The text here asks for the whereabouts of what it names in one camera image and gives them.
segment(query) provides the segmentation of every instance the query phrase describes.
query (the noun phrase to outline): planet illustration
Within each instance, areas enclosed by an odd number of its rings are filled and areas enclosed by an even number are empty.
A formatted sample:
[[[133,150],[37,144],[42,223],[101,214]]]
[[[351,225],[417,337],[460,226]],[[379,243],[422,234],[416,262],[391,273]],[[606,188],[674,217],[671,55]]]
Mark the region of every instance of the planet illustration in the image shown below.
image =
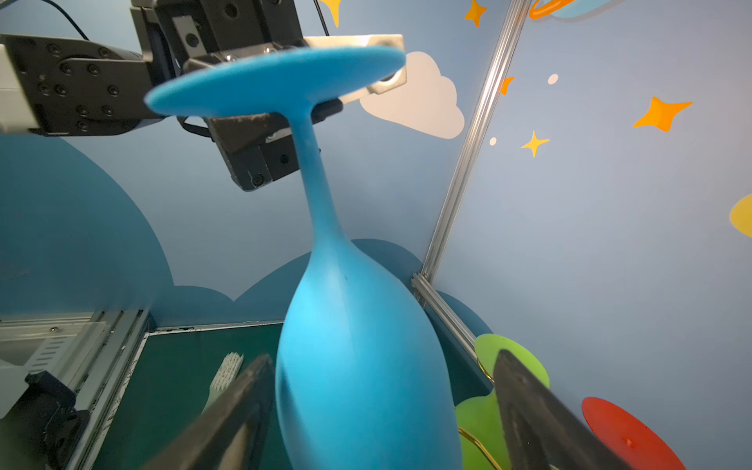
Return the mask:
[[[556,18],[576,18],[588,14],[616,0],[536,0],[530,8],[534,20],[551,15]]]

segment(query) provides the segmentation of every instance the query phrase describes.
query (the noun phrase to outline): green table surface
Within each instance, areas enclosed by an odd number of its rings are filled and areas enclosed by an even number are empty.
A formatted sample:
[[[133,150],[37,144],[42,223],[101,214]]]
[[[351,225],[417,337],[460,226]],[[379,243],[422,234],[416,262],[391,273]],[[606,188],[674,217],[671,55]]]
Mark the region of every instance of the green table surface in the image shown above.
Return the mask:
[[[152,335],[97,456],[94,470],[136,470],[175,439],[203,410],[209,384],[228,353],[245,356],[243,367],[258,355],[277,356],[282,325],[249,326],[204,332]],[[487,389],[445,338],[455,405]],[[272,415],[261,470],[292,468],[277,415]]]

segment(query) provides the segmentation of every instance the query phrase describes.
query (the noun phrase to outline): screw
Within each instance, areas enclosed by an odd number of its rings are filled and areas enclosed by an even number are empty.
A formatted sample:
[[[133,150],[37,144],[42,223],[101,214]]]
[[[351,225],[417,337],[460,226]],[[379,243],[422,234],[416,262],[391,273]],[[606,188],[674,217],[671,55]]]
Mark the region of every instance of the screw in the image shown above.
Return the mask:
[[[51,42],[47,45],[47,52],[52,54],[53,56],[59,56],[62,52],[62,49],[60,49],[60,46],[57,44]]]
[[[186,34],[186,43],[191,47],[196,47],[199,45],[199,38],[197,38],[192,32],[189,32]]]

